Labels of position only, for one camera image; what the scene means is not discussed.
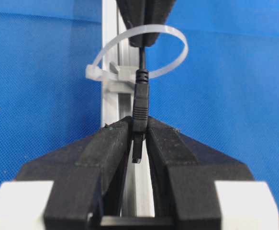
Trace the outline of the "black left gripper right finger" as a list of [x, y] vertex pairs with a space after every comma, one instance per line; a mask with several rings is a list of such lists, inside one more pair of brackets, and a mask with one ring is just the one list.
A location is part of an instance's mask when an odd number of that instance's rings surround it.
[[214, 182], [252, 181], [246, 164], [149, 117], [147, 153], [156, 217], [172, 217], [179, 230], [219, 230]]

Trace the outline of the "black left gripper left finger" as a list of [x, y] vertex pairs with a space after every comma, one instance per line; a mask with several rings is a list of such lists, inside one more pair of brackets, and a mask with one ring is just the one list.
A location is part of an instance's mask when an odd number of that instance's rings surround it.
[[120, 214], [131, 117], [25, 163], [17, 181], [53, 181], [43, 220], [48, 230], [87, 230], [103, 215]]

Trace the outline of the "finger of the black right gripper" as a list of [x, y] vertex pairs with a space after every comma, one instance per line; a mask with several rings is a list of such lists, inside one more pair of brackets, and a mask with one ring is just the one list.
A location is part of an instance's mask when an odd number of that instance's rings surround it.
[[[145, 22], [146, 24], [165, 24], [175, 0], [146, 0]], [[144, 34], [144, 46], [152, 46], [159, 37], [159, 33]]]
[[144, 25], [145, 0], [116, 0], [127, 30]]

